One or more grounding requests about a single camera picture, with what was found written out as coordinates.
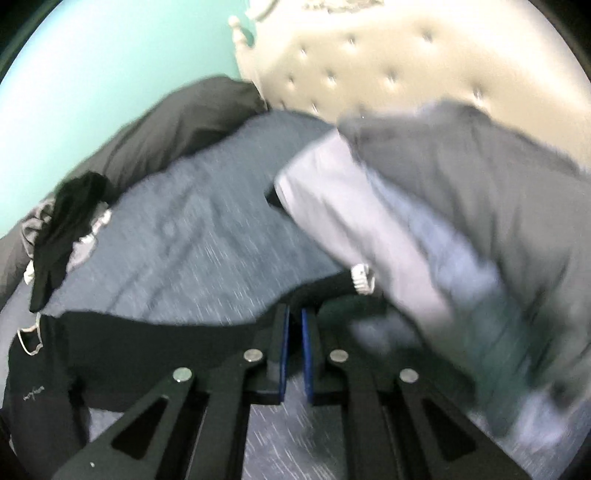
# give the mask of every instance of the black clothing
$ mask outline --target black clothing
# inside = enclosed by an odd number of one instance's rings
[[[58,189],[51,220],[43,225],[35,240],[31,312],[39,312],[52,292],[60,287],[66,278],[74,242],[90,233],[96,206],[99,202],[110,203],[112,195],[109,180],[93,171],[65,182]]]
[[[347,271],[299,287],[279,300],[294,317],[302,307],[355,294]],[[268,333],[276,305],[231,327],[152,325],[94,312],[42,316],[43,347],[31,356],[12,342],[1,416],[18,458],[34,480],[49,479],[86,443],[81,407],[125,411],[178,367],[207,385],[207,373]],[[22,333],[29,352],[37,332]]]

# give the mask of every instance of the triangular cutout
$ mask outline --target triangular cutout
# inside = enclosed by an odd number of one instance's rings
[[[168,400],[159,398],[124,431],[115,437],[111,446],[136,460],[142,459],[148,451],[150,441],[156,432],[160,419],[166,410]]]
[[[476,442],[431,400],[423,400],[423,408],[446,461],[454,462],[476,450]]]

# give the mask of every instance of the printed logo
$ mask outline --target printed logo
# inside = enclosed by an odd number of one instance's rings
[[[33,401],[35,401],[35,395],[39,395],[39,393],[41,393],[43,390],[45,390],[45,387],[40,386],[39,388],[35,388],[33,387],[33,390],[31,390],[27,395],[25,395],[22,399],[24,401],[27,401],[29,398],[32,398]]]

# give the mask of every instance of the tufted headboard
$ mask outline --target tufted headboard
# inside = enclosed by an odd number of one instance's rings
[[[273,108],[334,122],[352,109],[471,102],[591,165],[591,82],[528,0],[251,0],[236,58]]]

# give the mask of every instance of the teal wall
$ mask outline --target teal wall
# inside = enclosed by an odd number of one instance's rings
[[[238,76],[246,0],[63,0],[0,83],[0,236],[79,161],[171,90]]]

